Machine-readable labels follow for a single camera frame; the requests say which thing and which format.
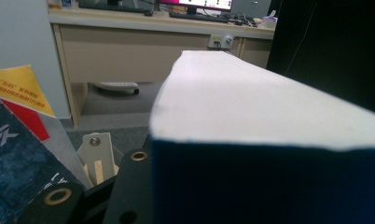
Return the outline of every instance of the floor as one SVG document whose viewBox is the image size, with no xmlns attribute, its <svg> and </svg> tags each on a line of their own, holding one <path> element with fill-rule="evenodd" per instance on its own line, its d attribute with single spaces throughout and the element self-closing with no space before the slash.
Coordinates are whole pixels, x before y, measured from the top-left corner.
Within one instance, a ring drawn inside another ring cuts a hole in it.
<svg viewBox="0 0 375 224">
<path fill-rule="evenodd" d="M 113 130 L 147 127 L 150 111 L 162 82 L 138 83 L 139 94 L 128 91 L 105 91 L 89 84 L 89 93 L 80 122 L 66 131 Z"/>
</svg>

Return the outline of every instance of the keyboard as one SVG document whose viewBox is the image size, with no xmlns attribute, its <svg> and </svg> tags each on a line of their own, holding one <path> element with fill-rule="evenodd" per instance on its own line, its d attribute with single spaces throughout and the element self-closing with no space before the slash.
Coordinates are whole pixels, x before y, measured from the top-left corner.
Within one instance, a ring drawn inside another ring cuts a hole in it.
<svg viewBox="0 0 375 224">
<path fill-rule="evenodd" d="M 201 15 L 191 15 L 191 14 L 182 14 L 177 12 L 170 12 L 170 17 L 178 18 L 178 19 L 187 19 L 187 20 L 194 20 L 194 21 L 215 21 L 215 22 L 224 22 L 228 23 L 228 19 L 212 17 L 212 16 L 201 16 Z"/>
<path fill-rule="evenodd" d="M 147 9 L 135 8 L 135 7 L 125 7 L 125 6 L 114 6 L 108 5 L 107 3 L 87 3 L 84 1 L 79 1 L 79 7 L 90 8 L 90 9 L 101 9 L 101 10 L 111 10 L 111 11 L 124 11 L 124 12 L 136 12 L 145 13 Z"/>
</svg>

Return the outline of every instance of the computer monitor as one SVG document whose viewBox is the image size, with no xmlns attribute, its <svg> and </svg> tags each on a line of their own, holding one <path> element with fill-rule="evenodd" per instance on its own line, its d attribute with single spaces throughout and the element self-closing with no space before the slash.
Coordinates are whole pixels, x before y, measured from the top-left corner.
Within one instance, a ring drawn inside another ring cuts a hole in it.
<svg viewBox="0 0 375 224">
<path fill-rule="evenodd" d="M 197 8 L 216 11 L 231 11 L 233 0 L 157 0 L 159 4 L 187 7 L 187 14 L 195 15 Z"/>
</svg>

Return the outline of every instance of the beige desk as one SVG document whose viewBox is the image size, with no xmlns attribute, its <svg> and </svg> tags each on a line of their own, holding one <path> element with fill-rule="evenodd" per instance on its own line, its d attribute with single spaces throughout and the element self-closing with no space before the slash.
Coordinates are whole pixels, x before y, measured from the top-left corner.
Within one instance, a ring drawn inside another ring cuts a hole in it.
<svg viewBox="0 0 375 224">
<path fill-rule="evenodd" d="M 89 82 L 162 81 L 182 50 L 209 50 L 210 35 L 235 36 L 230 53 L 265 67 L 273 30 L 90 9 L 51 9 L 65 89 L 75 125 Z"/>
</svg>

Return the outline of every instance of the gray carpet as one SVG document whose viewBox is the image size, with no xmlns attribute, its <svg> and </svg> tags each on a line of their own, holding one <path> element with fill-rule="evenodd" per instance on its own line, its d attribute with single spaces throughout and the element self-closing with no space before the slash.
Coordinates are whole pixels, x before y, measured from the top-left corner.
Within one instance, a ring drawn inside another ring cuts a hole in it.
<svg viewBox="0 0 375 224">
<path fill-rule="evenodd" d="M 143 148 L 148 135 L 147 127 L 120 128 L 94 131 L 66 131 L 76 150 L 82 145 L 82 137 L 90 133 L 110 133 L 112 145 L 123 154 L 132 149 Z"/>
</svg>

